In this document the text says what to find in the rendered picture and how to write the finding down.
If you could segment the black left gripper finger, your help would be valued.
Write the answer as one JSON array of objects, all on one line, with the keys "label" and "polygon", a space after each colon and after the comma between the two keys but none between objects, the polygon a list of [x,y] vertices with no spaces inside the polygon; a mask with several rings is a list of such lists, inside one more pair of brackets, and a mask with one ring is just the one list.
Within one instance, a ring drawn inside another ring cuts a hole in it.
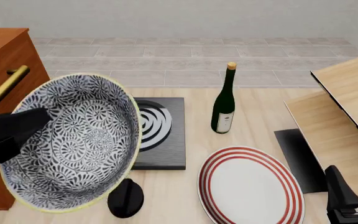
[{"label": "black left gripper finger", "polygon": [[51,117],[45,108],[0,114],[0,147],[19,149]]}]

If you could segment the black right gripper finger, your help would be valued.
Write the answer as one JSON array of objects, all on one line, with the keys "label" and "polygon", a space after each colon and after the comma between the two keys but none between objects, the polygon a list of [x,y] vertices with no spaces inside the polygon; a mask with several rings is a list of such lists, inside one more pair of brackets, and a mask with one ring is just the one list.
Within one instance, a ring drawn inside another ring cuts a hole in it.
[{"label": "black right gripper finger", "polygon": [[358,196],[349,187],[336,166],[327,167],[325,176],[328,188],[327,211],[358,208]]}]

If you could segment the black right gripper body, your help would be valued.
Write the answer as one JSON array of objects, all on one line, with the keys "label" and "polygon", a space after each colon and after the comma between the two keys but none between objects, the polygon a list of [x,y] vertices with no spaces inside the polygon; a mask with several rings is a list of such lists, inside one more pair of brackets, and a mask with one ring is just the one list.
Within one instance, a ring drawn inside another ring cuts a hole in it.
[{"label": "black right gripper body", "polygon": [[358,211],[352,208],[333,209],[327,207],[330,224],[358,224]]}]

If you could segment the blue-white patterned bowl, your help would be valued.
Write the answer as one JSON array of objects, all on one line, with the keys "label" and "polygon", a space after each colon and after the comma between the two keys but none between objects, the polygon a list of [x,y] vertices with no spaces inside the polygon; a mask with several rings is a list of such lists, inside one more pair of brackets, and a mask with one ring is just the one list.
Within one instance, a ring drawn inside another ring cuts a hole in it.
[{"label": "blue-white patterned bowl", "polygon": [[52,213],[73,212],[110,194],[140,149],[140,111],[132,95],[112,78],[75,73],[43,83],[13,113],[39,108],[50,121],[0,164],[9,193]]}]

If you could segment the wooden cabinet drawer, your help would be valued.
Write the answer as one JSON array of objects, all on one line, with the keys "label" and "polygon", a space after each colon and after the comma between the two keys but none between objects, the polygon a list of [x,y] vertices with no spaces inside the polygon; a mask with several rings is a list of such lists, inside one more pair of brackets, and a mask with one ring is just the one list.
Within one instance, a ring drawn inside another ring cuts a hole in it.
[{"label": "wooden cabinet drawer", "polygon": [[0,114],[11,113],[31,91],[49,81],[44,65],[31,41],[27,28],[0,28],[0,85],[22,65],[30,72],[0,102]]}]

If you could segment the wooden cabinet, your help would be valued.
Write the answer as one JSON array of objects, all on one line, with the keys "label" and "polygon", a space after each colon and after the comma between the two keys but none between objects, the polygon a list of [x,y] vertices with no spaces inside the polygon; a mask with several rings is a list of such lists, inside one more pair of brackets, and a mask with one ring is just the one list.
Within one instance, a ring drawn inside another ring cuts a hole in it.
[{"label": "wooden cabinet", "polygon": [[[8,71],[23,65],[30,68],[29,74],[0,102],[0,114],[13,111],[32,90],[50,80],[28,31],[27,28],[0,28],[0,86],[8,80]],[[0,175],[0,210],[9,210],[14,201]]]}]

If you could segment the pale wooden rack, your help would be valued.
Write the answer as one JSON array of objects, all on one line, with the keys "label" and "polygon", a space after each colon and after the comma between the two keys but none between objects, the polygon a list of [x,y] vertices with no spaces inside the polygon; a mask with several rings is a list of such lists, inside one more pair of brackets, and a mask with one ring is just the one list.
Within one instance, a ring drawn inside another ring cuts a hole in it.
[{"label": "pale wooden rack", "polygon": [[322,90],[285,106],[320,167],[336,166],[358,195],[358,57],[311,76]]}]

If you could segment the white plate with red rings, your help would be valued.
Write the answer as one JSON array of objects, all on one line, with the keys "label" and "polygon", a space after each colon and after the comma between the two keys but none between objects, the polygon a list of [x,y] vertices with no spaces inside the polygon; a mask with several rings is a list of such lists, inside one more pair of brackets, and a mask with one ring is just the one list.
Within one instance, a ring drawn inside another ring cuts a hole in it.
[{"label": "white plate with red rings", "polygon": [[210,154],[198,172],[200,203],[214,224],[302,224],[305,201],[285,165],[253,147]]}]

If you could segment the dark green wine bottle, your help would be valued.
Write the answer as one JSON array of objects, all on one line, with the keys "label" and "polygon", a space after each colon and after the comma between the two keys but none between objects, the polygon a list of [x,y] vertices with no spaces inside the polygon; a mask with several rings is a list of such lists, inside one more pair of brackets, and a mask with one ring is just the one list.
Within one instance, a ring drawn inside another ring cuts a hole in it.
[{"label": "dark green wine bottle", "polygon": [[227,63],[223,88],[213,105],[211,129],[218,134],[229,132],[234,117],[235,101],[232,89],[236,66],[234,62]]}]

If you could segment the flat black stove plate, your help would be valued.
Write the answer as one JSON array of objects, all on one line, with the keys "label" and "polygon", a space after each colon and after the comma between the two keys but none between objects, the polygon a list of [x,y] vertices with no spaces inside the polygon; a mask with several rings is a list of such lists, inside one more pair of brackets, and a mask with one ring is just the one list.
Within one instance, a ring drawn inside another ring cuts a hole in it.
[{"label": "flat black stove plate", "polygon": [[185,104],[178,97],[135,98],[142,140],[134,170],[185,170]]}]

